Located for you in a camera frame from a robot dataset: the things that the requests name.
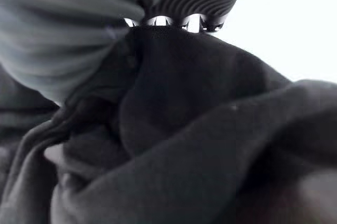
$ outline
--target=white background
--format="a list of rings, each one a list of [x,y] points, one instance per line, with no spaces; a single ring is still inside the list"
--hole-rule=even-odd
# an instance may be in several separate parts
[[[337,0],[238,0],[215,36],[293,81],[337,83]]]

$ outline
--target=dark gray fabric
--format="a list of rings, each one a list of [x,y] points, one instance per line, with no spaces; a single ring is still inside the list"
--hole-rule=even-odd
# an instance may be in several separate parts
[[[169,27],[133,29],[116,49],[119,74],[108,57],[19,143],[1,224],[264,223],[258,211],[236,216],[257,192],[319,173],[335,181],[337,85],[292,83],[241,49]],[[326,206],[308,216],[322,220]],[[303,223],[279,208],[267,223]]]
[[[55,104],[14,81],[0,65],[0,197],[22,137],[56,110]]]

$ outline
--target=gray cloth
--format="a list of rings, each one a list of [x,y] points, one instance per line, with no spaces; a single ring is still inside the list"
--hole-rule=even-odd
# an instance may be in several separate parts
[[[16,96],[38,97],[22,87],[10,92],[11,81],[0,78],[0,108]],[[18,144],[9,152],[13,162],[2,162],[0,223],[335,223],[336,100],[336,84],[292,83],[214,37],[133,29],[66,105],[21,141],[15,129],[23,107],[0,109],[18,122],[0,120],[3,153],[6,132]],[[259,201],[268,195],[261,190],[297,190],[317,174],[298,204],[272,209]],[[249,216],[236,215],[254,202],[260,205]],[[292,209],[305,214],[294,222]]]
[[[123,18],[143,18],[140,1],[0,0],[0,63],[24,86],[62,104],[125,36]]]

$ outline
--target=bright light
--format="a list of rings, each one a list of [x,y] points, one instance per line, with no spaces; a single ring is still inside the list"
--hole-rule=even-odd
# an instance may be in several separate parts
[[[166,18],[165,18],[165,16],[158,16],[156,18],[156,26],[166,26]]]
[[[131,19],[124,18],[124,20],[125,20],[125,22],[127,23],[127,25],[128,25],[129,27],[133,27],[133,22],[132,22]]]
[[[215,36],[291,80],[337,82],[337,0],[238,0]]]
[[[189,21],[188,31],[192,33],[199,33],[199,26],[200,26],[200,15],[191,15]]]

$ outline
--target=wrinkled fabric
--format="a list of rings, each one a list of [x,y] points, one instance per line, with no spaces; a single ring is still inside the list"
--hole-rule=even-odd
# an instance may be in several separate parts
[[[0,62],[19,83],[62,104],[126,35],[124,18],[144,17],[141,1],[0,0]]]
[[[334,223],[336,84],[293,83],[171,27],[132,29],[115,50],[17,142],[1,224]],[[1,95],[15,97],[8,81]],[[6,130],[1,120],[1,147]]]

